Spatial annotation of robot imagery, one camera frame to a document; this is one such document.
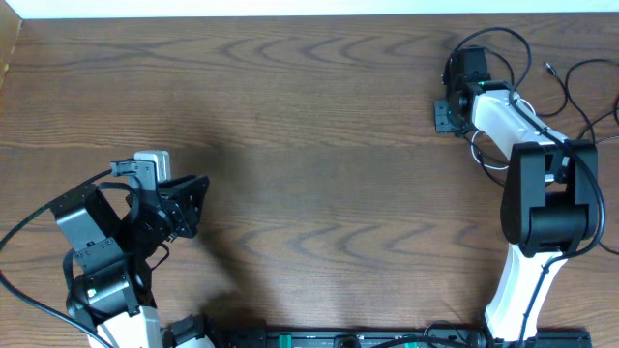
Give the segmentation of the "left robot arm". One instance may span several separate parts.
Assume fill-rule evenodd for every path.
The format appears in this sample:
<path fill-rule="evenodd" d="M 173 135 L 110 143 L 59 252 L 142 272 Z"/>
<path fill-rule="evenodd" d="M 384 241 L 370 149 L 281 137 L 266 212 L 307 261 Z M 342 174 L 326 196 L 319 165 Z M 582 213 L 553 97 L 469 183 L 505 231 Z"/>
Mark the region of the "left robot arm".
<path fill-rule="evenodd" d="M 171 178 L 165 152 L 114 161 L 110 173 L 128 181 L 81 184 L 50 207 L 73 248 L 64 263 L 71 317 L 94 347 L 215 346 L 203 315 L 162 326 L 147 262 L 176 238 L 196 235 L 208 178 Z"/>

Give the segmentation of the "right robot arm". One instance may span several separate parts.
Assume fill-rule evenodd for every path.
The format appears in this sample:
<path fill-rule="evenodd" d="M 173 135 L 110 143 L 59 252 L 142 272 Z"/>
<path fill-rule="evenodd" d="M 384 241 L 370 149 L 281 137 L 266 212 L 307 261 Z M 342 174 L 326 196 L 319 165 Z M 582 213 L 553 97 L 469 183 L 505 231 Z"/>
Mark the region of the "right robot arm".
<path fill-rule="evenodd" d="M 479 46 L 450 55 L 443 83 L 437 132 L 482 132 L 508 161 L 500 222 L 509 246 L 485 310 L 486 343 L 532 347 L 552 281 L 602 223 L 596 146 L 549 128 L 513 84 L 491 78 Z"/>

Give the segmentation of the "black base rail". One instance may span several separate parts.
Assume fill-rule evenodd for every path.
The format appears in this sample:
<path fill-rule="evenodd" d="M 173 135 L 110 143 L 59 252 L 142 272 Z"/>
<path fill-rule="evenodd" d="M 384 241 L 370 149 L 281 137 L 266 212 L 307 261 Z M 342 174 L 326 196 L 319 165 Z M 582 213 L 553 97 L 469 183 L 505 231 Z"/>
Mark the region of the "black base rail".
<path fill-rule="evenodd" d="M 491 339 L 485 330 L 435 321 L 422 330 L 288 330 L 266 327 L 224 328 L 206 315 L 190 315 L 162 329 L 164 347 L 218 348 L 370 348 L 370 347 L 570 347 L 591 348 L 582 330 L 539 331 L 522 341 Z"/>

